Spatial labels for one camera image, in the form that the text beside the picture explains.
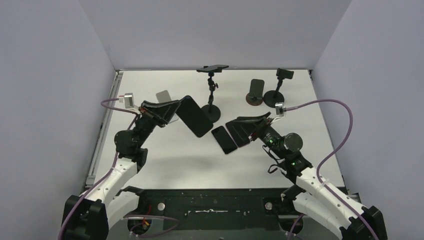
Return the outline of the tall black tripod stand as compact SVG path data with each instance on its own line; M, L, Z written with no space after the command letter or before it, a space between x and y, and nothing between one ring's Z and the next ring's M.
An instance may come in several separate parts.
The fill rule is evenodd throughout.
M212 123L216 123L221 117L221 110L213 104L214 102L214 91L219 87L217 83L214 82L213 77L215 73L207 73L208 74L208 87L209 87L209 97L206 105L201 107L201 110L206 114L208 119Z

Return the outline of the wooden base phone stand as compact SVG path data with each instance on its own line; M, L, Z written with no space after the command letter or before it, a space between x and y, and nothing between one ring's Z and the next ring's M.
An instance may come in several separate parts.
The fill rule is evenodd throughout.
M262 79L252 79L250 81L249 92L245 100L251 106L259 106L263 103L263 91L265 81Z

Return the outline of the phone from wooden stand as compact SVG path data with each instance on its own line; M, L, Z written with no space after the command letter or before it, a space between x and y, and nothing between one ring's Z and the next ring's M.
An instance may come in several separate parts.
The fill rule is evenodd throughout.
M211 134L225 155L228 155L238 149L238 146L224 126L221 125L212 129Z

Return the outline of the white metal phone stand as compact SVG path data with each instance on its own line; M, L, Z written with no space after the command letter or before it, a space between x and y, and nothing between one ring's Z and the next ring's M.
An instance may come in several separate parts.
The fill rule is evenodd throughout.
M163 90L160 91L158 93L156 93L156 99L159 103L164 103L164 102L170 102L172 100L168 90ZM169 123L173 123L179 120L179 117L175 114L172 119L169 121Z

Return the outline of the black round base stand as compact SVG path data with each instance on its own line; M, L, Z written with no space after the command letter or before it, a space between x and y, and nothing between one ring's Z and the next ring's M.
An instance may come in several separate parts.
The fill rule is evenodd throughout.
M269 90L263 95L263 102L270 108L274 108L276 103L284 103L285 97L280 92L283 80L291 80L294 76L294 71L278 68L276 70L276 78L278 80L275 90Z

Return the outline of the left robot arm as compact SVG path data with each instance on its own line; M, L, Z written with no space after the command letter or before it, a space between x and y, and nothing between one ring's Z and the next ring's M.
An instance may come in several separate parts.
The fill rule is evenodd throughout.
M115 135L115 154L111 167L89 189L71 195L65 202L59 240L105 240L110 229L129 212L141 215L148 200L138 192L129 193L124 185L139 173L147 160L142 145L155 127L165 127L180 108L181 100L164 103L144 101L130 104L124 97L103 100L103 107L133 114L127 129Z

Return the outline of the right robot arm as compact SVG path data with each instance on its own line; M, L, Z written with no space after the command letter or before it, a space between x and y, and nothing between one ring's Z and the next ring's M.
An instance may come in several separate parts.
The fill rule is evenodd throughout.
M292 182L281 194L281 207L289 214L304 214L332 232L340 240L386 240L382 212L375 206L357 202L319 174L300 152L302 138L294 133L280 135L269 113L237 117L226 124L235 139L261 140L275 167Z

